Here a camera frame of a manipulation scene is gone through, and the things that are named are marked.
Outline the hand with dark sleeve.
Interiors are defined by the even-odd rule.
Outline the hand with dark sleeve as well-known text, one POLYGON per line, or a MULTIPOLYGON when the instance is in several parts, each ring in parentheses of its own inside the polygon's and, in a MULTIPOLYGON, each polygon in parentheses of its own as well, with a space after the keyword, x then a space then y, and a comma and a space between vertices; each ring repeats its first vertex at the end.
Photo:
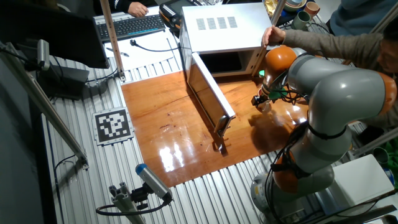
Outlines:
POLYGON ((148 13, 148 9, 145 5, 140 2, 130 3, 127 13, 134 17, 143 17, 148 13))

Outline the bare human hand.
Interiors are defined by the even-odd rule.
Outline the bare human hand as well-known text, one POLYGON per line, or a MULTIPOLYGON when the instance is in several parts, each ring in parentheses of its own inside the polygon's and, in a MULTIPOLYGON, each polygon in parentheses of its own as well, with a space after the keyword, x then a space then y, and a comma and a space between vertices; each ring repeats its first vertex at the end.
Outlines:
POLYGON ((280 44, 285 39, 285 31, 276 27, 268 27, 262 36, 262 46, 266 48, 269 45, 280 44))

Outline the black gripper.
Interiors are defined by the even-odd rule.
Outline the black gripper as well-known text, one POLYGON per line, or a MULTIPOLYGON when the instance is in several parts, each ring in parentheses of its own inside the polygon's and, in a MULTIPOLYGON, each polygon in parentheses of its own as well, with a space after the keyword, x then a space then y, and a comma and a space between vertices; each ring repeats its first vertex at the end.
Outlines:
POLYGON ((261 105, 261 110, 262 111, 267 111, 268 110, 268 104, 270 102, 270 99, 267 94, 261 93, 258 95, 253 96, 251 99, 251 103, 253 106, 256 108, 261 105))

